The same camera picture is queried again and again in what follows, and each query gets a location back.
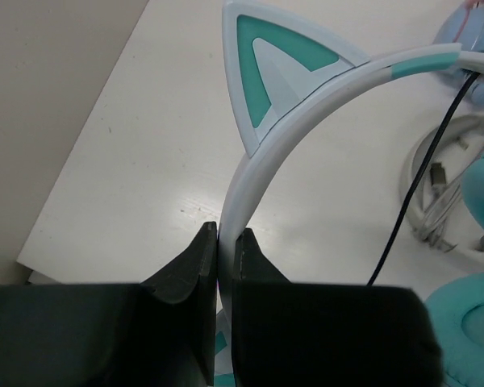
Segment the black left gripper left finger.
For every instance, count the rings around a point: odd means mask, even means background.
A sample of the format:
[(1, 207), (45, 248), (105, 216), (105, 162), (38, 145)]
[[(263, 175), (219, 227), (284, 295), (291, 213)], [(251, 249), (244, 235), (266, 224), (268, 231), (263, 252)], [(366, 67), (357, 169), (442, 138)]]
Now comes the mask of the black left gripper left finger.
[(217, 226), (140, 283), (0, 285), (0, 386), (209, 386)]

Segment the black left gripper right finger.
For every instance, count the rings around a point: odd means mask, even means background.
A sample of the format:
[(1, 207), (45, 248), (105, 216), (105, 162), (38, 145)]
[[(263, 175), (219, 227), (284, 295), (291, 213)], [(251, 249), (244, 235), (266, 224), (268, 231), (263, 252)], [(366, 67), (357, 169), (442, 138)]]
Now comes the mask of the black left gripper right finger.
[(232, 364), (238, 386), (440, 386), (442, 352), (410, 289), (289, 281), (253, 231), (236, 242)]

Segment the teal cat-ear headphones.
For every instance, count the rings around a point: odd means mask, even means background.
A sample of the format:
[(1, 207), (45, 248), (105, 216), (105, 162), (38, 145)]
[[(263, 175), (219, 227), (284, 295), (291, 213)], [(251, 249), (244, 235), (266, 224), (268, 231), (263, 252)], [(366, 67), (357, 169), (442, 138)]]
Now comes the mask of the teal cat-ear headphones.
[(484, 257), (427, 248), (416, 251), (398, 232), (432, 156), (465, 97), (461, 90), (440, 128), (409, 153), (392, 154), (401, 131), (373, 125), (398, 119), (407, 105), (383, 97), (381, 85), (421, 73), (465, 69), (484, 76), (484, 53), (459, 43), (432, 44), (369, 56), (328, 29), (253, 1), (223, 5), (227, 87), (244, 155), (229, 185), (219, 222), (218, 279), (223, 305), (215, 345), (217, 386), (238, 386), (232, 364), (232, 277), (236, 242), (286, 158), (329, 115), (347, 144), (315, 148), (298, 190), (312, 199), (280, 206), (286, 224), (279, 248), (295, 254), (280, 270), (309, 284), (394, 286), (422, 301), (442, 352), (440, 386), (484, 386)]

